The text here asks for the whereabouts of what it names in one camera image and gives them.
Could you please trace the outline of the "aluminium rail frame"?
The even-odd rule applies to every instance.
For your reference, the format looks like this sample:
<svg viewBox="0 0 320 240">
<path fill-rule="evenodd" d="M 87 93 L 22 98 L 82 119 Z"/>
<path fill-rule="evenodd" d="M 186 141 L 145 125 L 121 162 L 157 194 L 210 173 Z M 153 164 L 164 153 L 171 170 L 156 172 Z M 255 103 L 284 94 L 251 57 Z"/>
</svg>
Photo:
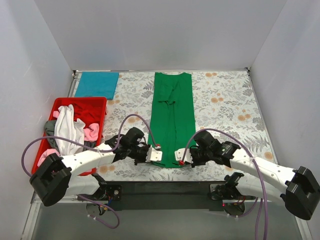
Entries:
<svg viewBox="0 0 320 240">
<path fill-rule="evenodd" d="M 46 207 L 34 196 L 22 234 L 24 240 L 261 240 L 264 212 L 253 199 L 234 218 L 230 201 L 222 211 L 208 209 L 120 210 L 99 214 L 98 207 L 75 197 L 65 197 Z"/>
</svg>

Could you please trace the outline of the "red plastic bin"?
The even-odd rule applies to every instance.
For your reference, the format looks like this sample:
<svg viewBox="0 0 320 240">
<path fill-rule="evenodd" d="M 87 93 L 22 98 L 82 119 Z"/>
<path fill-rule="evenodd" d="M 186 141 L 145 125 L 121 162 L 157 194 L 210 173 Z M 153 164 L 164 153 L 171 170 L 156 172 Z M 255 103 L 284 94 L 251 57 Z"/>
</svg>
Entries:
<svg viewBox="0 0 320 240">
<path fill-rule="evenodd" d="M 72 105 L 75 103 L 86 103 L 86 104 L 90 104 L 93 106 L 105 106 L 105 115 L 106 115 L 107 99 L 105 97 L 60 97 L 55 100 L 48 120 L 49 121 L 57 120 L 57 118 L 60 114 L 58 111 L 58 108 L 60 106 L 68 106 L 68 105 Z M 98 124 L 99 131 L 98 131 L 98 139 L 96 141 L 96 146 L 100 145 L 101 141 L 102 141 L 102 131 L 103 131 L 103 126 L 104 126 L 104 121 L 105 121 L 105 115 L 101 118 L 100 124 Z M 47 141 L 47 139 L 41 140 L 40 146 L 39 146 L 39 149 L 38 149 L 38 152 L 35 157 L 35 161 L 34 161 L 34 164 L 33 164 L 32 170 L 31 170 L 32 174 L 35 173 L 35 171 L 38 169 L 37 163 L 40 159 L 40 156 L 47 149 L 51 149 L 49 142 Z"/>
</svg>

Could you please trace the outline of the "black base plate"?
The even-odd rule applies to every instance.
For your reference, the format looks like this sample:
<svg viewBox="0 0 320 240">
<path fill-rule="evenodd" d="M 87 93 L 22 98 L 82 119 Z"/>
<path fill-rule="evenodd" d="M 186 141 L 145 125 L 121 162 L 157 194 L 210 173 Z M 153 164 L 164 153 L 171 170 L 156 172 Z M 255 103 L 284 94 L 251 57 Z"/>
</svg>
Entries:
<svg viewBox="0 0 320 240">
<path fill-rule="evenodd" d="M 108 181 L 110 207 L 122 210 L 222 211 L 223 201 L 211 192 L 224 181 Z"/>
</svg>

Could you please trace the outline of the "white garment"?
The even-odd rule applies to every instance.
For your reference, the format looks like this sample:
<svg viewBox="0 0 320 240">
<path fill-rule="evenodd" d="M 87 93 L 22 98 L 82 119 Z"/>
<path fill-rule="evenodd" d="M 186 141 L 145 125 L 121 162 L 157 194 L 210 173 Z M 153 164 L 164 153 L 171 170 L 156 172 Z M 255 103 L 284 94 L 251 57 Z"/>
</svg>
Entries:
<svg viewBox="0 0 320 240">
<path fill-rule="evenodd" d="M 74 120 L 75 110 L 72 104 L 68 106 L 60 106 L 58 108 L 59 115 L 54 127 L 54 136 L 69 139 L 84 145 L 84 128 L 85 123 L 77 118 Z M 58 151 L 62 156 L 77 154 L 83 151 L 83 147 L 74 143 L 55 139 Z"/>
</svg>

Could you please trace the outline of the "floral tablecloth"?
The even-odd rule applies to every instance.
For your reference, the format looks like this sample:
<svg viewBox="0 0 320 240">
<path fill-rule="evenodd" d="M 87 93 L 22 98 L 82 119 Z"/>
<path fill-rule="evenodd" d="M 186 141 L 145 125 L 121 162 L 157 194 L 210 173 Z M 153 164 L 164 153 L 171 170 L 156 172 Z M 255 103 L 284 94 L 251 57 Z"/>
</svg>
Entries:
<svg viewBox="0 0 320 240">
<path fill-rule="evenodd" d="M 260 113 L 250 77 L 246 71 L 192 72 L 192 93 L 197 130 L 209 128 L 219 141 L 236 138 L 250 152 L 275 163 L 273 148 Z M 131 127 L 147 132 L 145 122 L 152 114 L 153 72 L 122 72 L 115 96 L 107 102 L 103 137 L 110 139 Z M 134 164 L 126 158 L 99 167 L 107 181 L 221 181 L 233 169 L 209 162 L 206 165 L 162 168 L 148 163 Z"/>
</svg>

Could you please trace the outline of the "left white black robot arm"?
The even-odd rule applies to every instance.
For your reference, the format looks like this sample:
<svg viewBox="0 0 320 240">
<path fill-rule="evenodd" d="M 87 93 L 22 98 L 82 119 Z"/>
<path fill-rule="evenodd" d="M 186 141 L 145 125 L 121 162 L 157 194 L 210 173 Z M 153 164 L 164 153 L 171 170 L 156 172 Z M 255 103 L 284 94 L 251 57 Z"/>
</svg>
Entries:
<svg viewBox="0 0 320 240">
<path fill-rule="evenodd" d="M 161 159 L 161 153 L 143 142 L 144 133 L 136 127 L 114 136 L 93 150 L 77 154 L 49 155 L 30 178 L 44 206 L 58 203 L 65 196 L 85 195 L 91 200 L 107 200 L 112 194 L 107 182 L 97 173 L 82 174 L 91 169 L 129 157 L 135 164 Z"/>
</svg>

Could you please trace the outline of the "grey garment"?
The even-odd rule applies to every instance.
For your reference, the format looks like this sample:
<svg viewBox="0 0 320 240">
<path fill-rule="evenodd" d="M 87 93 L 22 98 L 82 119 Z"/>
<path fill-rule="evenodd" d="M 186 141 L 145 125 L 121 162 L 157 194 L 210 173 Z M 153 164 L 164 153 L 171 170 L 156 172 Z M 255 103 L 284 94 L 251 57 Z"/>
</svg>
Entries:
<svg viewBox="0 0 320 240">
<path fill-rule="evenodd" d="M 55 136 L 55 125 L 56 125 L 56 120 L 48 120 L 45 124 L 44 124 L 44 133 L 46 136 Z M 51 148 L 56 149 L 57 151 L 59 151 L 59 147 L 58 144 L 56 142 L 56 140 L 54 138 L 48 138 L 47 139 L 49 145 L 51 146 Z"/>
</svg>

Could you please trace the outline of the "folded teal t shirt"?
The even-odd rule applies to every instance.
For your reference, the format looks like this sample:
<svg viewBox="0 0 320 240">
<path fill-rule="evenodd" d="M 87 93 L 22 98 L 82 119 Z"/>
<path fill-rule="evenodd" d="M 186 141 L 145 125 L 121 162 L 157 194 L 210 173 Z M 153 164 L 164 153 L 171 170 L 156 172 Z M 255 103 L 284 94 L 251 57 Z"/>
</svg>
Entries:
<svg viewBox="0 0 320 240">
<path fill-rule="evenodd" d="M 119 79 L 118 72 L 82 72 L 75 97 L 105 97 L 113 100 Z"/>
</svg>

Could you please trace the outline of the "red garment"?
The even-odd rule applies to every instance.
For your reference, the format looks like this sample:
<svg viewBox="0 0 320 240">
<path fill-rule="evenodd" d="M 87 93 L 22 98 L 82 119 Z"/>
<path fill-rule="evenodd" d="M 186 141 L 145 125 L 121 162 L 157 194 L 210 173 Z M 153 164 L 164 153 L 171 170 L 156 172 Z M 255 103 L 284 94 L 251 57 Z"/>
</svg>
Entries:
<svg viewBox="0 0 320 240">
<path fill-rule="evenodd" d="M 86 103 L 73 103 L 74 115 L 73 120 L 80 119 L 85 123 L 87 128 L 91 124 L 100 124 L 102 117 L 105 116 L 106 106 Z"/>
</svg>

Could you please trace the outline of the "pink garment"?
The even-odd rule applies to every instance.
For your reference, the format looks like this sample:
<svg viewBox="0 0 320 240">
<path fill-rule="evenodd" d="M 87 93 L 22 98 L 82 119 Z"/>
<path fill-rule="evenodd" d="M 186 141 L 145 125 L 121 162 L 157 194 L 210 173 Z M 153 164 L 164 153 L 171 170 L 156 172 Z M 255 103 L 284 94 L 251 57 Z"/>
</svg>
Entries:
<svg viewBox="0 0 320 240">
<path fill-rule="evenodd" d="M 88 128 L 84 129 L 84 145 L 88 146 L 90 148 L 94 148 L 96 146 L 97 140 L 98 140 L 98 133 L 99 133 L 99 124 L 98 123 L 92 123 L 89 125 Z M 45 150 L 39 157 L 37 166 L 39 167 L 43 161 L 46 159 L 47 156 L 51 154 L 57 154 L 60 156 L 59 151 L 57 151 L 54 148 L 48 148 Z"/>
</svg>

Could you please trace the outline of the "green t shirt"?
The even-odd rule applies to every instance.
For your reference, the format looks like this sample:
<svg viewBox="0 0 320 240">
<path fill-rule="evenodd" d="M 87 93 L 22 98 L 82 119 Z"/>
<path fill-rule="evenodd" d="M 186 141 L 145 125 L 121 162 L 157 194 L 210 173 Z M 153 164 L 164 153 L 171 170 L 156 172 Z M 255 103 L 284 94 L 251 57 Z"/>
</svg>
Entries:
<svg viewBox="0 0 320 240">
<path fill-rule="evenodd" d="M 155 73 L 150 129 L 162 151 L 161 161 L 153 164 L 180 168 L 175 151 L 185 148 L 196 132 L 191 74 Z"/>
</svg>

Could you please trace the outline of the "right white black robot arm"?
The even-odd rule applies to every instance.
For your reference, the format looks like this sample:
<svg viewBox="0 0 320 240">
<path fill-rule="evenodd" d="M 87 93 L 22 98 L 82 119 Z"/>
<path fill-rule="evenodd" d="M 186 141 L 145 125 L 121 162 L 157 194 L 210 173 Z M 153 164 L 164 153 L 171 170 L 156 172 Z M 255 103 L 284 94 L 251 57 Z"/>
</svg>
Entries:
<svg viewBox="0 0 320 240">
<path fill-rule="evenodd" d="M 187 145 L 181 163 L 192 167 L 214 161 L 236 172 L 224 178 L 214 194 L 221 199 L 252 196 L 265 201 L 283 203 L 294 216 L 310 220 L 320 202 L 320 185 L 312 171 L 304 166 L 298 169 L 284 167 L 260 157 L 254 157 L 237 139 L 219 142 L 211 129 L 197 131 L 192 140 L 196 146 Z"/>
</svg>

